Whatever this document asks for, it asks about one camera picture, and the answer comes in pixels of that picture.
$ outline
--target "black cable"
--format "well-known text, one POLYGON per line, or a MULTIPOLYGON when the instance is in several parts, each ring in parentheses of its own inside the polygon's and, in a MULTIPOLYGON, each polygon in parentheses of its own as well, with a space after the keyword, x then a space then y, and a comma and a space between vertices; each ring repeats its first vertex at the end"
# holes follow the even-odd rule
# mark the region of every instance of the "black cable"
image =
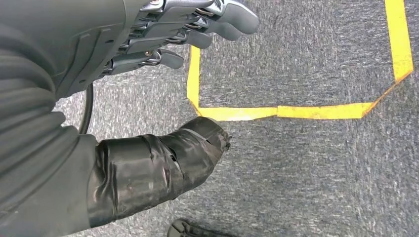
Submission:
POLYGON ((83 119, 80 124, 79 134, 86 134, 89 129, 90 119, 93 111, 93 83, 91 83, 86 90, 86 101, 84 104, 83 119))

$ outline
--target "gray plastic casing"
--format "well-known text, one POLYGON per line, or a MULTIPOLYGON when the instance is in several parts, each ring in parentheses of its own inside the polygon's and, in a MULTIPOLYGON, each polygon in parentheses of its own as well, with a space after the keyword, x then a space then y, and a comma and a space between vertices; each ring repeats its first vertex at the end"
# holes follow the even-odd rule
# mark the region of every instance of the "gray plastic casing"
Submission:
POLYGON ((20 52, 51 75, 57 99, 83 91, 115 56, 150 0, 0 2, 0 48, 20 52))

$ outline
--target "robotic finger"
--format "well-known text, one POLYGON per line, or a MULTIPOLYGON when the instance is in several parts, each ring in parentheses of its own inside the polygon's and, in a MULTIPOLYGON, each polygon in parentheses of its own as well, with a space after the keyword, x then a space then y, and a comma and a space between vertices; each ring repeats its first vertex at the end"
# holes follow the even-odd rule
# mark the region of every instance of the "robotic finger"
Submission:
POLYGON ((200 49, 208 48, 212 43, 212 38, 208 34, 192 30, 180 31, 176 36, 166 39, 167 43, 190 44, 200 49))
POLYGON ((219 23, 229 23, 250 35, 257 31, 259 18, 237 0, 214 0, 211 6, 196 10, 196 14, 219 23))
POLYGON ((186 24, 187 29, 191 29, 204 34, 216 33, 227 40, 238 40, 242 33, 230 23, 215 22, 201 17, 197 22, 186 24))
POLYGON ((137 70, 144 66, 157 66, 163 64, 172 69, 179 69, 183 66, 184 59, 166 49, 155 49, 139 53, 119 55, 109 61, 99 78, 116 75, 137 70))

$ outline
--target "yellow tape line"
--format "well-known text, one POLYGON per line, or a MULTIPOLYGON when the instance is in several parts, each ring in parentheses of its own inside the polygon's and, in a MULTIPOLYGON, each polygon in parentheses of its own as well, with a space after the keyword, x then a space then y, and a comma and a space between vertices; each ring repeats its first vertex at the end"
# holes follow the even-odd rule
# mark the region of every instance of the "yellow tape line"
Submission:
POLYGON ((388 32, 390 34, 391 56, 396 82, 401 82, 413 72, 404 0, 385 0, 388 32))
POLYGON ((413 72, 413 60, 410 47, 405 6, 403 0, 385 0, 388 30, 390 35, 391 55, 395 83, 374 102, 352 103, 331 106, 278 106, 259 108, 200 108, 199 78, 200 50, 191 47, 191 59, 187 81, 187 97, 200 116, 217 121, 241 121, 278 116, 299 119, 360 119, 369 113, 398 83, 413 72))

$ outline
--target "yellow tape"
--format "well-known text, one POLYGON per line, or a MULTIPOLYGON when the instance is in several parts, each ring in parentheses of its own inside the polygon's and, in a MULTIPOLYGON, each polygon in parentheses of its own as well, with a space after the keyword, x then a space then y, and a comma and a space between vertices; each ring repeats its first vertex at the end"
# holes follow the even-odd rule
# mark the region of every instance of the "yellow tape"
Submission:
POLYGON ((401 82, 413 72, 404 0, 385 0, 391 57, 396 82, 401 82))
POLYGON ((353 103, 319 107, 278 106, 278 116, 302 119, 360 119, 372 103, 353 103))
POLYGON ((187 81, 187 97, 200 116, 218 121, 253 120, 271 116, 302 119, 360 119, 369 113, 398 83, 413 72, 412 52, 410 48, 403 0, 385 0, 388 30, 390 36, 391 55, 395 84, 374 102, 352 103, 331 106, 278 106, 261 108, 200 108, 199 77, 200 50, 191 47, 191 62, 187 81))

